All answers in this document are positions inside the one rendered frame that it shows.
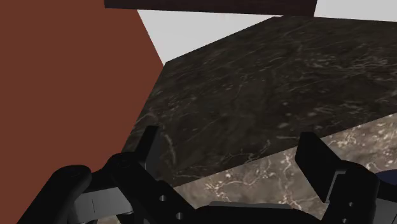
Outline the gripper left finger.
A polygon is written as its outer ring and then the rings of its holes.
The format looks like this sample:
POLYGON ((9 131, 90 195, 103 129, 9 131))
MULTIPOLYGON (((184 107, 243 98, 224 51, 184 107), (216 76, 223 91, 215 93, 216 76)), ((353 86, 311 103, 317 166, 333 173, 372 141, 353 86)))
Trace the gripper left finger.
POLYGON ((111 156, 102 169, 56 170, 17 224, 193 224, 194 208, 173 187, 154 178, 161 129, 146 127, 134 151, 111 156))

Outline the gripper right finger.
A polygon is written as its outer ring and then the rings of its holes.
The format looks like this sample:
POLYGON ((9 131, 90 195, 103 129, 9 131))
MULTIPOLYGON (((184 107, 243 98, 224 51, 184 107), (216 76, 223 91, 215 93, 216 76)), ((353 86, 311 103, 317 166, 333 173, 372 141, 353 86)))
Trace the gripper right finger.
POLYGON ((313 132, 302 132, 295 162, 322 202, 323 224, 397 224, 397 185, 342 160, 313 132))

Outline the dark blue round thing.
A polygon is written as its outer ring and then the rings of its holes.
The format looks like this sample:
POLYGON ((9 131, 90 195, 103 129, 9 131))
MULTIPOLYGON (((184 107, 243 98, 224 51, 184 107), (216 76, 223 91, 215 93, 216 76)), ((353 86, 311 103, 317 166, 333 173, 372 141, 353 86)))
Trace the dark blue round thing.
POLYGON ((389 183, 391 185, 397 186, 397 169, 380 171, 376 175, 380 180, 389 183))

